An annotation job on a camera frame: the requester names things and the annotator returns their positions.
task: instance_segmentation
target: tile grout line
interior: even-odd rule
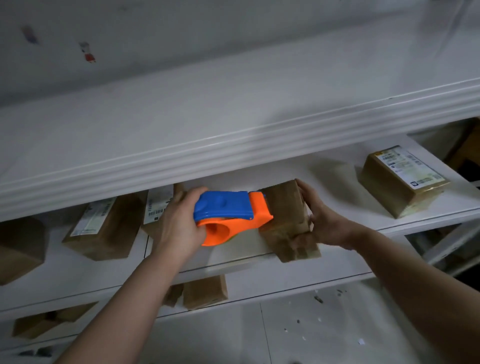
[[[261,303],[258,303],[258,304],[260,305],[260,314],[262,315],[262,323],[264,325],[265,339],[267,340],[268,357],[270,358],[270,364],[273,364],[272,363],[272,355],[270,355],[270,345],[268,345],[267,330],[265,328],[264,312],[262,310],[262,304]]]

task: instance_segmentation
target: white label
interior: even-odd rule
[[[90,202],[70,236],[98,234],[117,198]]]
[[[383,150],[375,155],[414,190],[445,181],[440,174],[400,146]]]
[[[157,221],[173,198],[173,184],[148,190],[144,224]]]

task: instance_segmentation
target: person's left arm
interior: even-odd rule
[[[133,364],[175,275],[204,242],[193,209],[205,187],[177,193],[161,218],[152,253],[92,320],[57,364]]]

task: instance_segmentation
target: person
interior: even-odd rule
[[[480,363],[480,293],[426,264],[382,234],[328,208],[297,180],[312,211],[308,241],[357,251],[415,328],[453,363]],[[152,253],[142,261],[57,364],[133,364],[148,338],[163,298],[182,265],[206,237],[193,209],[205,187],[174,196],[161,218]]]

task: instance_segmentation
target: tiled floor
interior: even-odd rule
[[[439,363],[376,280],[157,324],[150,363]]]

